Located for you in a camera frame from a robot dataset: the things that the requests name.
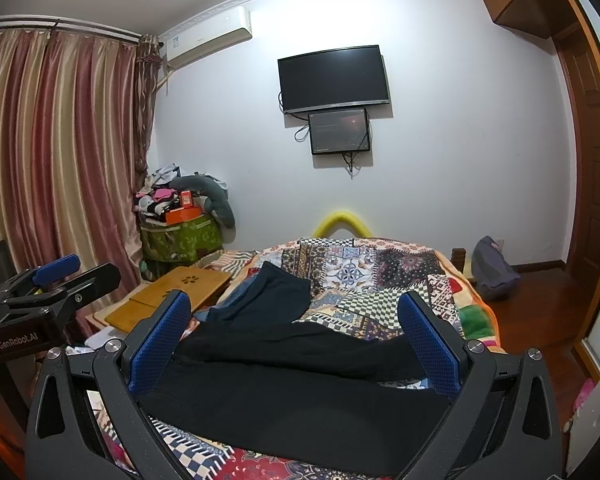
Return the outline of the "black pants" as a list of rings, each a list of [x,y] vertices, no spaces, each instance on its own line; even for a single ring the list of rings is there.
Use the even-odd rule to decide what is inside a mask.
[[[394,476],[450,407],[400,380],[425,373],[405,336],[363,340],[309,322],[204,323],[140,405],[162,422],[244,450]]]

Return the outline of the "blue denim garment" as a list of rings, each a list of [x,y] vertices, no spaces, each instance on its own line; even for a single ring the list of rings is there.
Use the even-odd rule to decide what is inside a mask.
[[[196,312],[193,318],[201,323],[230,323],[259,295],[257,277],[246,278],[222,301],[207,310]]]

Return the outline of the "green camouflage storage bag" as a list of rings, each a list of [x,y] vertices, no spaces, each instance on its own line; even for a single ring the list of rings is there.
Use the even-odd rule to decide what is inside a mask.
[[[223,247],[218,222],[203,214],[173,226],[140,226],[140,239],[147,259],[165,263],[194,263]]]

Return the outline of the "purple grey backpack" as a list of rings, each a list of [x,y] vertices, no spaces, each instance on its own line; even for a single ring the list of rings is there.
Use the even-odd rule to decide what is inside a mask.
[[[504,259],[501,247],[489,235],[478,241],[471,255],[476,291],[483,300],[495,300],[517,288],[520,275]]]

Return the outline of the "dark teal folded garment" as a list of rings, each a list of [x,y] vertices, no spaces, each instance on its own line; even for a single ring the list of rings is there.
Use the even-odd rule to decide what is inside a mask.
[[[266,262],[257,277],[259,295],[230,323],[210,323],[235,330],[251,330],[264,326],[291,323],[308,310],[311,282]]]

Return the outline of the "orange box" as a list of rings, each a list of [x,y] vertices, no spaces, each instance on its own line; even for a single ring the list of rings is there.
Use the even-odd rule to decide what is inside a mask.
[[[189,220],[194,220],[202,215],[204,211],[194,200],[192,192],[183,191],[180,194],[180,206],[170,208],[166,212],[166,224],[173,226]]]

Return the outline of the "patchwork patterned bed quilt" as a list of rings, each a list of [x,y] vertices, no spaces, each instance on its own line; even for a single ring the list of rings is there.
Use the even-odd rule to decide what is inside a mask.
[[[258,252],[224,252],[207,264],[178,268],[140,289],[112,311],[109,323],[129,332],[173,289],[185,290],[193,315],[224,300],[266,262],[311,282],[311,303],[291,323],[320,324],[363,340],[405,336],[398,319],[402,295],[416,292],[434,314],[466,339],[501,348],[498,321],[476,286],[436,250],[383,238],[299,238]],[[431,389],[422,379],[400,380],[404,389]],[[149,415],[189,479],[389,479],[317,466],[196,436]]]

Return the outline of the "grey plush toy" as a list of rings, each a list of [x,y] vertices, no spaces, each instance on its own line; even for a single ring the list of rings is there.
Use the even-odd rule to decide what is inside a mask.
[[[206,174],[191,174],[176,177],[169,182],[171,188],[178,192],[190,191],[193,195],[204,198],[202,209],[214,217],[224,229],[234,229],[236,220],[233,209],[228,202],[228,192],[221,182]]]

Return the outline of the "pink striped curtain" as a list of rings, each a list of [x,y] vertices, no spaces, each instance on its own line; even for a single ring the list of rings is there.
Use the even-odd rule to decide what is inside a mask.
[[[143,41],[0,29],[0,240],[18,269],[75,254],[118,268],[110,301],[138,285],[158,66]]]

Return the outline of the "yellow foam hoop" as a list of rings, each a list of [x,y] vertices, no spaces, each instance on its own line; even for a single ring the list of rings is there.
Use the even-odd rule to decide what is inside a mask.
[[[344,210],[338,210],[326,216],[314,230],[312,236],[316,238],[329,237],[330,234],[336,231],[338,226],[344,226],[355,237],[369,238],[373,236],[370,229],[360,218]]]

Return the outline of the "white air conditioner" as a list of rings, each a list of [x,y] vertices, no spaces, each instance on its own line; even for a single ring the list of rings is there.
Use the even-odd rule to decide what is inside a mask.
[[[167,70],[179,70],[190,63],[252,38],[250,12],[244,6],[183,24],[168,32],[161,41]]]

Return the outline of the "wooden door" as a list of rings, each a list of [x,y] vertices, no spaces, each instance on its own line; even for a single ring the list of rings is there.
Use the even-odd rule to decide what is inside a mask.
[[[577,200],[568,270],[592,288],[578,337],[600,313],[600,16],[590,0],[567,0],[576,24],[555,36],[576,132]]]

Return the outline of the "small wall monitor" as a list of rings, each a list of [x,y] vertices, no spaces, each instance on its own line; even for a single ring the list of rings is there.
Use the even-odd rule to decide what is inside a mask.
[[[313,155],[370,150],[370,122],[365,108],[344,108],[309,114]]]

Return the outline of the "large black wall television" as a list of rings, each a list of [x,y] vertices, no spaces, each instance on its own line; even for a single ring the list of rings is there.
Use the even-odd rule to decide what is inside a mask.
[[[390,102],[385,64],[377,44],[280,58],[277,66],[286,114]]]

